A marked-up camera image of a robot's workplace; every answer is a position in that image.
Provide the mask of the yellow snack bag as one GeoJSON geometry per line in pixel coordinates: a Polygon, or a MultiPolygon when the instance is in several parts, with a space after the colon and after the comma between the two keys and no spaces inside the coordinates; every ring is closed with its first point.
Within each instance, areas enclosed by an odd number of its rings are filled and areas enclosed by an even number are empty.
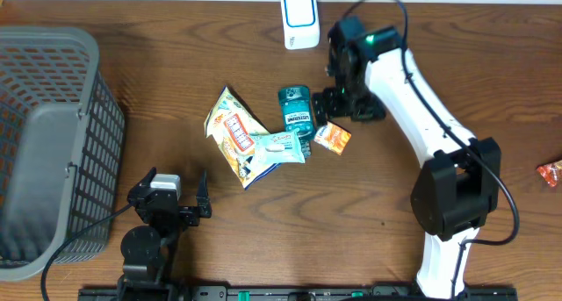
{"type": "Polygon", "coordinates": [[[212,136],[230,168],[246,190],[279,167],[257,161],[257,140],[270,132],[262,126],[225,86],[207,114],[205,136],[212,136]]]}

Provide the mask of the orange Kleenex tissue pack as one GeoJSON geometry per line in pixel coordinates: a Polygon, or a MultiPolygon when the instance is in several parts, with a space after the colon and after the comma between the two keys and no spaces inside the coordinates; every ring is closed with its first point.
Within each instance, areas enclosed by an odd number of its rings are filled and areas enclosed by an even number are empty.
{"type": "Polygon", "coordinates": [[[328,121],[316,132],[313,141],[327,150],[341,155],[351,138],[351,133],[328,121]]]}

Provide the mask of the red Top snack bar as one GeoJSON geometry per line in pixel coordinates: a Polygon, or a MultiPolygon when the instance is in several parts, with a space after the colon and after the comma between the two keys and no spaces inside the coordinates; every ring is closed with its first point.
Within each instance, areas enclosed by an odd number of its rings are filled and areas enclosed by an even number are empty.
{"type": "Polygon", "coordinates": [[[550,187],[561,183],[562,161],[554,161],[537,167],[538,174],[543,177],[550,187]]]}

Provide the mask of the pale green wipes pack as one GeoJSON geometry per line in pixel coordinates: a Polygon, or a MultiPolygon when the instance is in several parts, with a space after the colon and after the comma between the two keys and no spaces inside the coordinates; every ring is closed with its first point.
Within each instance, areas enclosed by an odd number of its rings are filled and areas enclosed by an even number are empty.
{"type": "Polygon", "coordinates": [[[252,165],[305,162],[297,130],[259,135],[255,139],[252,165]]]}

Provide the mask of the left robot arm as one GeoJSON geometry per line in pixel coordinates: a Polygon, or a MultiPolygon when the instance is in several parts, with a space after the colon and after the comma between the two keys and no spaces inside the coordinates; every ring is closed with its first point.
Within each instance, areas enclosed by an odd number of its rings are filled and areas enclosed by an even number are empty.
{"type": "Polygon", "coordinates": [[[190,227],[209,219],[213,210],[207,175],[198,181],[197,203],[182,206],[181,179],[159,174],[155,168],[128,192],[127,201],[142,220],[120,245],[124,257],[123,276],[118,281],[118,301],[189,300],[190,289],[170,278],[179,238],[190,227]]]}

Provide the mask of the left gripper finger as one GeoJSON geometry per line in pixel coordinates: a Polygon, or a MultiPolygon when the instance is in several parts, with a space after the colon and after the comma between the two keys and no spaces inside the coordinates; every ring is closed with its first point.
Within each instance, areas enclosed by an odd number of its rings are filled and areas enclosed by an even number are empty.
{"type": "Polygon", "coordinates": [[[150,184],[155,178],[156,173],[157,173],[156,167],[152,167],[148,171],[148,173],[139,181],[138,187],[142,189],[150,189],[150,184]]]}
{"type": "Polygon", "coordinates": [[[211,208],[211,202],[210,202],[208,188],[207,188],[207,173],[205,171],[203,172],[198,183],[196,200],[199,209],[211,208]]]}

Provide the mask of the blue mouthwash bottle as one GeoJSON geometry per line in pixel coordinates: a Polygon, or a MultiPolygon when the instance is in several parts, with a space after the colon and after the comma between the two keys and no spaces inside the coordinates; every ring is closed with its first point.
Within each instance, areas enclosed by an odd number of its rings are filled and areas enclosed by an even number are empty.
{"type": "Polygon", "coordinates": [[[309,88],[304,85],[295,85],[281,89],[277,93],[281,106],[285,130],[297,130],[301,150],[308,158],[312,154],[310,141],[316,133],[313,114],[310,108],[309,88]]]}

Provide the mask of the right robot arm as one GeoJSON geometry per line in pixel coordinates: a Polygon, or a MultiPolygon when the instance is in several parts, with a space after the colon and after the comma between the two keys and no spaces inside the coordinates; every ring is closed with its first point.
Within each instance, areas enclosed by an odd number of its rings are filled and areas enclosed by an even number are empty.
{"type": "Polygon", "coordinates": [[[393,26],[367,32],[356,16],[337,21],[328,31],[335,86],[313,95],[313,112],[321,130],[334,118],[393,117],[421,168],[410,196],[425,232],[416,285],[425,297],[462,297],[468,251],[497,207],[501,150],[455,119],[402,40],[393,26]]]}

